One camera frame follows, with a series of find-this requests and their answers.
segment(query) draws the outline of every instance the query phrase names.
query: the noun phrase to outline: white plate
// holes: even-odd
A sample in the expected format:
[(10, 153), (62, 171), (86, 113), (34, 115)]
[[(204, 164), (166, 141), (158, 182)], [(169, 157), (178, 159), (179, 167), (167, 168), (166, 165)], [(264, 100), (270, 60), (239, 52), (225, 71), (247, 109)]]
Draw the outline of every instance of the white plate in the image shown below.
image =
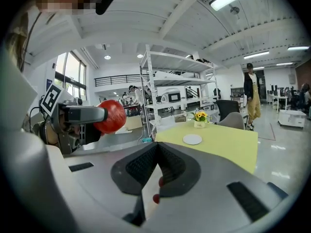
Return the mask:
[(202, 137), (197, 134), (188, 134), (183, 138), (184, 143), (196, 145), (202, 142)]

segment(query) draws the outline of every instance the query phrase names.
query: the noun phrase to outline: red ball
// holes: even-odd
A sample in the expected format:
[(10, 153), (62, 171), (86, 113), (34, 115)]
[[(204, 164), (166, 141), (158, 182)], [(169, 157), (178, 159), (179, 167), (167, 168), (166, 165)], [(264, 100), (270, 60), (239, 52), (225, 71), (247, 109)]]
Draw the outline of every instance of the red ball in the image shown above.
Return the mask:
[(94, 123), (95, 128), (102, 132), (102, 135), (114, 133), (125, 124), (126, 113), (118, 101), (106, 100), (97, 106), (108, 110), (108, 117), (105, 121)]

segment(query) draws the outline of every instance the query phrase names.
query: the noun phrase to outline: chair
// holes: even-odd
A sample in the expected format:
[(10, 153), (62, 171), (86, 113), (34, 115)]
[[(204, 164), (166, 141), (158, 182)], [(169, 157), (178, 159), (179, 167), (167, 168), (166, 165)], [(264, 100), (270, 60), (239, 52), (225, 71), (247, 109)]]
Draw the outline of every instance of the chair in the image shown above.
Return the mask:
[(224, 120), (231, 112), (240, 112), (239, 103), (237, 101), (217, 100), (216, 103), (219, 109), (220, 121)]
[(217, 125), (244, 130), (244, 120), (239, 112), (231, 112), (224, 120)]

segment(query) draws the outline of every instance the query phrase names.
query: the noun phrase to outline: yellow tablecloth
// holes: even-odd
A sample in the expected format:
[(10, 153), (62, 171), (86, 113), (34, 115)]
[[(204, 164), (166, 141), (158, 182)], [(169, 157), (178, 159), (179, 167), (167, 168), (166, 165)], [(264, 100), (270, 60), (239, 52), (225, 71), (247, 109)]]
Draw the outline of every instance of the yellow tablecloth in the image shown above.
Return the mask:
[[(208, 124), (204, 129), (196, 129), (193, 124), (193, 121), (189, 121), (180, 124), (180, 126), (159, 132), (156, 134), (155, 140), (216, 154), (234, 162), (246, 171), (254, 173), (258, 151), (257, 132), (215, 124)], [(184, 143), (183, 137), (188, 134), (200, 135), (202, 142), (198, 145)]]

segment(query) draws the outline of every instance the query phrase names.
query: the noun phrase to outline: window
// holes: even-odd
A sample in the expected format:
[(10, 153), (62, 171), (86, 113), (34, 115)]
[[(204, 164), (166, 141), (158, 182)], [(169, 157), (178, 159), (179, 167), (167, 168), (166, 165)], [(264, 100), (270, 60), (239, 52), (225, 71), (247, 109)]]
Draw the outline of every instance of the window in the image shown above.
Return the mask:
[(86, 65), (72, 51), (58, 56), (54, 80), (56, 85), (66, 89), (73, 97), (86, 100), (85, 80)]

